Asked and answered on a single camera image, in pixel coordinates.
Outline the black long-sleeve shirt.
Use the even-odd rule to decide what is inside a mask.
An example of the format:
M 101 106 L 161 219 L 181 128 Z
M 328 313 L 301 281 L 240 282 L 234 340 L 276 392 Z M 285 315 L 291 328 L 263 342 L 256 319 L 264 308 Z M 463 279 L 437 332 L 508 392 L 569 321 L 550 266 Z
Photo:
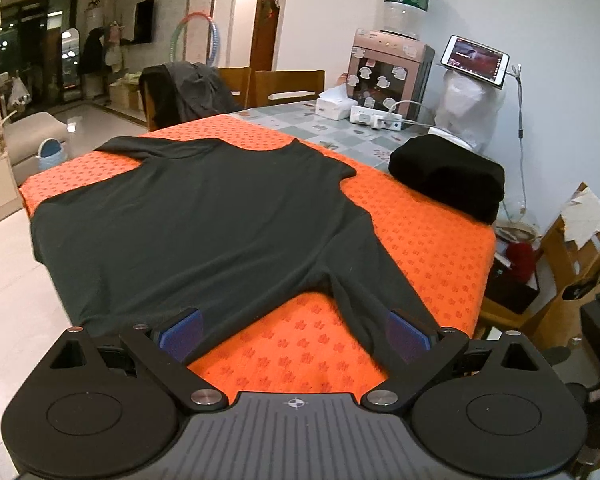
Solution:
M 309 290 L 335 299 L 385 368 L 393 310 L 438 327 L 370 214 L 343 193 L 354 176 L 344 162 L 297 141 L 248 151 L 122 136 L 104 151 L 137 166 L 44 200 L 31 220 L 36 260 L 91 335 L 157 327 L 195 308 L 204 336 L 194 360 Z

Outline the dark clothes on chair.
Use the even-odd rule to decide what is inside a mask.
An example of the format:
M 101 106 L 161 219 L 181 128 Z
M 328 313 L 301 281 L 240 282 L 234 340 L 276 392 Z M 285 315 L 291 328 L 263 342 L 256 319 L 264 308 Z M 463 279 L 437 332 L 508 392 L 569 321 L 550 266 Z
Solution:
M 138 88 L 149 131 L 242 109 L 220 71 L 204 63 L 145 67 Z

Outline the folded black garment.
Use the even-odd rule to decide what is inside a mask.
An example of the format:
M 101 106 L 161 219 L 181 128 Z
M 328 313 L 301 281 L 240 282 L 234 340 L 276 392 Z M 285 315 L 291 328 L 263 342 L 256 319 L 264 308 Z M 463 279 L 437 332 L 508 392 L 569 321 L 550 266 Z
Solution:
M 394 150 L 388 171 L 408 188 L 484 224 L 496 220 L 505 196 L 500 164 L 435 134 Z

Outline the cardboard box with paper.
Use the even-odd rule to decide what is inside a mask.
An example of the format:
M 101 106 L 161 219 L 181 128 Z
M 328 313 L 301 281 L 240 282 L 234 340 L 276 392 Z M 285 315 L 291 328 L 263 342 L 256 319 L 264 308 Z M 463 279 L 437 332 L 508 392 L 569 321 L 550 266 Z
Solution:
M 541 350 L 568 346 L 582 333 L 580 307 L 600 294 L 600 199 L 582 183 L 546 231 L 541 255 L 556 295 L 524 329 Z

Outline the checkered tablecloth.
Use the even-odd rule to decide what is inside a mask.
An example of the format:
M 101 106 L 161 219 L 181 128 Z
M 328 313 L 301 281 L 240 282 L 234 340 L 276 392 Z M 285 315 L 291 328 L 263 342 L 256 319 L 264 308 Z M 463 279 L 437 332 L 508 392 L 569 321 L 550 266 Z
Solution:
M 253 107 L 233 116 L 319 145 L 383 172 L 388 171 L 390 154 L 407 140 L 419 136 L 416 128 L 374 130 L 347 119 L 335 122 L 317 116 L 314 101 Z

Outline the white plastic bag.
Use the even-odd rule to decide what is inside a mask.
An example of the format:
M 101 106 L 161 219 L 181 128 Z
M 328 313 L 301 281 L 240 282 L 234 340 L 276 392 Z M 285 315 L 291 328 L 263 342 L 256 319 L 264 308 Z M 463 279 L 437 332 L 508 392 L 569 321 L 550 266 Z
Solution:
M 505 91 L 492 84 L 447 70 L 428 133 L 482 154 L 494 135 L 504 96 Z

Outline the beige sofa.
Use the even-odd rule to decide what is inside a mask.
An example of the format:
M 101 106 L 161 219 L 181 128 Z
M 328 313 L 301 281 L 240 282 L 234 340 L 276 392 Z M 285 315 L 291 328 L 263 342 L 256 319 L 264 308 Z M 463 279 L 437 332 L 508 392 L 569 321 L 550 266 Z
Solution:
M 38 173 L 38 148 L 46 139 L 68 139 L 67 125 L 51 114 L 39 112 L 4 127 L 6 150 L 16 183 L 22 185 Z

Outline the beige tv cabinet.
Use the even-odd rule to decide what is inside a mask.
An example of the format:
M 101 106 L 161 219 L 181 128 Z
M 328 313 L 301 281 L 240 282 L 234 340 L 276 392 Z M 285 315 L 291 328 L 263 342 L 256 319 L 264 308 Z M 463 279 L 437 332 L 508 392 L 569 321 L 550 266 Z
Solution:
M 145 121 L 142 98 L 137 84 L 116 81 L 109 85 L 108 93 L 109 108 L 140 122 Z

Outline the white tissue box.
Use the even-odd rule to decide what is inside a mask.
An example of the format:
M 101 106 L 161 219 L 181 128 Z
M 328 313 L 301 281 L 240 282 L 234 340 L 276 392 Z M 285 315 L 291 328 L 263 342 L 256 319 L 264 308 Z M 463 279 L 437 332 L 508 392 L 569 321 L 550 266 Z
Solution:
M 347 94 L 347 86 L 340 84 L 320 93 L 315 103 L 315 115 L 338 122 L 349 118 L 355 104 L 356 101 Z

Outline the middle wooden chair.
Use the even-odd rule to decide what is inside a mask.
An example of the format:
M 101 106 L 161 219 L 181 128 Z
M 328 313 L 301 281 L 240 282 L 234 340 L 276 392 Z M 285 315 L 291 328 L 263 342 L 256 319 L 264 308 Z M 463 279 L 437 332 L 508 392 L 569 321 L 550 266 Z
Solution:
M 223 67 L 219 75 L 232 94 L 236 103 L 245 110 L 249 103 L 250 67 Z

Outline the wooden chair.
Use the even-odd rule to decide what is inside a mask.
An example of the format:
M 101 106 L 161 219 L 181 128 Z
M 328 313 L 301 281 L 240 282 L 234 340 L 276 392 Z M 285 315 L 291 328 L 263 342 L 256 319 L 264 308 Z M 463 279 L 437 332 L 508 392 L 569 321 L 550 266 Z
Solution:
M 253 107 L 316 100 L 325 88 L 324 70 L 256 70 L 251 76 Z
M 245 110 L 249 103 L 250 67 L 223 67 L 219 75 L 232 94 L 236 103 Z

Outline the brown water dispenser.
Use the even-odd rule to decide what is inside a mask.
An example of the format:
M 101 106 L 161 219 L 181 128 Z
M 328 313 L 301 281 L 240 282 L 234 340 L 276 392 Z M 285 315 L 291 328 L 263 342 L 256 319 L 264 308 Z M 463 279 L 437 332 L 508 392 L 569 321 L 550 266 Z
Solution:
M 354 35 L 346 88 L 358 106 L 393 111 L 416 119 L 426 91 L 434 49 L 413 38 L 358 29 Z

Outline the far wooden chair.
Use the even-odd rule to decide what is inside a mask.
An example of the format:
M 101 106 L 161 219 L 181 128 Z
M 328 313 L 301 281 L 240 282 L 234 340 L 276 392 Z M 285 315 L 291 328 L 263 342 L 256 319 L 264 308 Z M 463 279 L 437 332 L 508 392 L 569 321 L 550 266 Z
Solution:
M 316 100 L 325 88 L 324 70 L 256 70 L 251 76 L 253 107 Z

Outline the tablet on stand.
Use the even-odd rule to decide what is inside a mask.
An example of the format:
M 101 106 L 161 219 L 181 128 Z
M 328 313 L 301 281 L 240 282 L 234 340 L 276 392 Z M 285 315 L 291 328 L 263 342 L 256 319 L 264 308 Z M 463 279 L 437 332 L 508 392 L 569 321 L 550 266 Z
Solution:
M 501 88 L 509 64 L 509 55 L 461 36 L 452 35 L 440 63 L 467 77 Z

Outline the brown wooden door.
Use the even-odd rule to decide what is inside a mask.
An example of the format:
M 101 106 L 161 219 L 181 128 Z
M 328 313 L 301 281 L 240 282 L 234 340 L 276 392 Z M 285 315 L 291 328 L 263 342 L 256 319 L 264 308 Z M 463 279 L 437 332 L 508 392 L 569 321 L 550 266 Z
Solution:
M 249 60 L 252 70 L 272 70 L 281 5 L 282 0 L 257 0 Z

